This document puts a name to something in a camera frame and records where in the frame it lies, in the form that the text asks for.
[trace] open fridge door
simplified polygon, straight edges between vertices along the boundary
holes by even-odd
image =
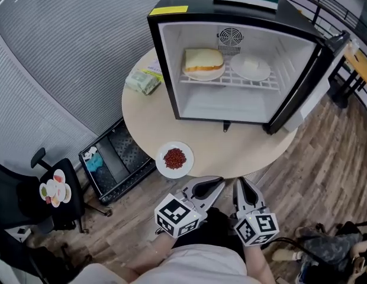
[[[349,33],[343,31],[317,46],[308,62],[308,70],[304,71],[305,77],[298,81],[300,85],[294,86],[286,102],[271,121],[263,126],[268,134],[276,133],[281,127],[294,131],[304,122],[328,91],[328,77],[342,58],[349,39]]]

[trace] wooden table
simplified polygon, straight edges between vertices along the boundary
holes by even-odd
[[[134,68],[144,68],[156,57],[152,49]],[[150,157],[169,141],[189,145],[194,153],[189,175],[195,177],[235,178],[255,172],[282,155],[297,132],[281,129],[268,135],[260,125],[232,123],[224,133],[222,122],[176,120],[165,84],[148,96],[125,86],[122,108],[130,134]]]
[[[358,50],[354,55],[347,47],[344,56],[340,59],[339,63],[331,73],[329,81],[332,81],[339,69],[343,66],[345,60],[347,60],[354,68],[354,71],[350,74],[348,80],[337,90],[332,96],[332,100],[340,108],[346,108],[348,106],[348,98],[359,88],[361,90],[365,84],[367,84],[367,58]],[[347,91],[346,89],[354,81],[354,79],[359,75],[357,82]]]

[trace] white shirt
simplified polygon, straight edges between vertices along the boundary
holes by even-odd
[[[247,276],[244,261],[233,250],[211,245],[173,249],[160,266],[141,275],[133,284],[259,284]],[[72,284],[128,284],[100,264],[83,269]]]

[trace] white plate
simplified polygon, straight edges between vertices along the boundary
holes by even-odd
[[[170,149],[181,149],[182,152],[185,154],[186,162],[182,165],[181,168],[170,169],[166,167],[164,157],[168,152],[168,150]],[[194,155],[190,147],[188,147],[185,143],[178,141],[168,142],[164,144],[163,146],[160,147],[156,155],[157,169],[163,176],[166,176],[167,178],[171,179],[178,179],[179,177],[181,178],[187,175],[192,169],[193,164],[194,164]]]
[[[70,186],[66,183],[65,183],[65,189],[66,189],[66,195],[63,203],[68,203],[72,198],[72,190],[70,189]]]
[[[214,79],[218,79],[224,74],[224,71],[226,70],[226,66],[223,63],[223,66],[219,69],[215,70],[196,70],[195,72],[187,72],[185,70],[185,65],[182,65],[182,72],[187,75],[187,77],[190,77],[191,79],[197,80],[197,81],[211,81]]]
[[[55,196],[57,197],[57,200],[59,200],[60,202],[64,201],[65,195],[66,195],[65,183],[64,184],[57,183],[56,184],[56,194],[55,194]]]
[[[47,194],[51,198],[56,194],[56,181],[49,179],[47,181]]]
[[[54,176],[60,177],[62,179],[62,181],[60,182],[59,180],[55,179]],[[64,174],[64,172],[61,169],[57,169],[53,174],[53,180],[55,180],[56,182],[65,184],[65,174]]]
[[[41,193],[41,189],[42,189],[43,187],[47,190],[47,185],[46,185],[46,184],[44,184],[44,183],[42,183],[42,184],[40,184],[40,186],[39,186],[39,194],[40,194],[41,198],[45,201],[45,200],[46,200],[46,196],[43,196],[43,194]]]
[[[51,204],[53,207],[57,208],[60,206],[60,201],[54,196],[51,198]]]
[[[259,64],[257,69],[248,68],[244,61],[253,60]],[[230,62],[232,70],[240,77],[251,81],[263,81],[271,75],[271,67],[261,58],[249,54],[237,54],[232,57]]]

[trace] wire rack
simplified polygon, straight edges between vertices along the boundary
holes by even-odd
[[[264,81],[251,81],[240,77],[235,73],[230,66],[231,58],[224,59],[224,65],[226,70],[222,77],[211,81],[197,81],[185,74],[181,74],[179,78],[180,83],[194,83],[194,84],[205,84],[205,85],[222,85],[222,86],[236,86],[240,88],[258,88],[258,89],[270,89],[273,91],[279,91],[279,84],[277,81],[276,74],[271,69],[271,74]]]

